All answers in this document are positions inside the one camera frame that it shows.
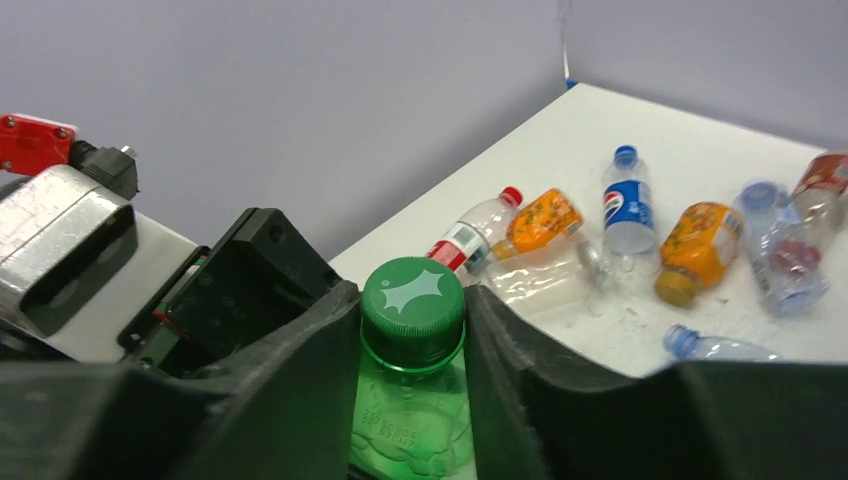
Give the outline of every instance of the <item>pepsi logo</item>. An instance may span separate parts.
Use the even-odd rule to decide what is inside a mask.
[[[608,222],[624,205],[624,195],[612,191],[604,196],[604,222]]]

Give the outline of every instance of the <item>orange label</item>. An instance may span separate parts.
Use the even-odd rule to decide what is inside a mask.
[[[842,195],[846,187],[848,187],[848,154],[825,153],[810,162],[793,195],[798,195],[808,188],[830,190],[837,195]]]
[[[507,229],[507,239],[518,253],[544,247],[559,234],[573,235],[583,215],[559,190],[552,188],[522,208]]]
[[[663,242],[663,263],[692,272],[702,287],[715,285],[736,258],[744,225],[742,215],[726,205],[696,203]]]

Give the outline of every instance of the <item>yellow bottle cap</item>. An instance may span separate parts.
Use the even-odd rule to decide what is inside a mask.
[[[664,270],[654,283],[654,292],[672,305],[691,307],[698,294],[698,283],[685,273]]]
[[[507,258],[514,257],[516,253],[518,252],[515,251],[515,248],[506,240],[501,240],[492,247],[492,254],[498,260],[506,260]]]

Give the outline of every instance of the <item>green bottle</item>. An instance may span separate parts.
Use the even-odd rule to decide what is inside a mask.
[[[442,479],[469,465],[465,296],[456,275],[428,258],[383,264],[362,292],[361,340],[351,462],[381,480]]]

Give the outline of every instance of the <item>blue bottle cap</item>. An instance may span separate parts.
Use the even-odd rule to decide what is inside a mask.
[[[742,190],[740,200],[746,210],[758,211],[771,208],[777,202],[777,186],[771,182],[752,183]]]
[[[698,341],[700,335],[696,330],[691,330],[683,325],[677,324],[671,327],[663,337],[663,348],[674,355],[678,360],[685,360],[692,345]]]
[[[615,149],[613,162],[615,166],[622,170],[627,170],[636,166],[636,160],[639,156],[636,154],[636,148],[630,145],[622,145]]]

